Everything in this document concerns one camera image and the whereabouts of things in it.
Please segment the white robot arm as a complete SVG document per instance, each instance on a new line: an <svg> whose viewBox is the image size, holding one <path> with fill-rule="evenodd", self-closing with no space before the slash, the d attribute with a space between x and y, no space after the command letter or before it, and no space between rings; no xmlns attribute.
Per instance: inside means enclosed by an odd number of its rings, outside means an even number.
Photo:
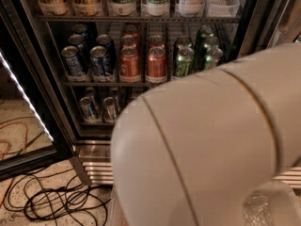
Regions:
<svg viewBox="0 0 301 226"><path fill-rule="evenodd" d="M301 44L165 83L119 116L111 155L130 226L241 226L252 191L299 165Z"/></svg>

